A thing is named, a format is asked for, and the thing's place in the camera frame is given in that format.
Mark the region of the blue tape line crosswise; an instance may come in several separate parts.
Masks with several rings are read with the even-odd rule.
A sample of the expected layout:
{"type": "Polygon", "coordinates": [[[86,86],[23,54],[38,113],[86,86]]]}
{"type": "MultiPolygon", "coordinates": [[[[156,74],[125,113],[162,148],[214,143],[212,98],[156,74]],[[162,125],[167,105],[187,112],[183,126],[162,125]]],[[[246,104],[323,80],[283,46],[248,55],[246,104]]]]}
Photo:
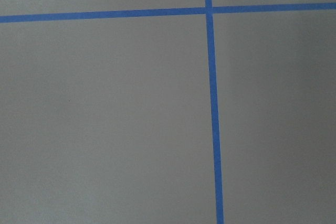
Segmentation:
{"type": "Polygon", "coordinates": [[[286,12],[301,10],[333,10],[335,3],[271,4],[243,6],[214,6],[163,9],[113,10],[54,14],[24,14],[1,16],[1,23],[46,22],[56,20],[82,20],[128,17],[183,16],[253,12],[286,12]]]}

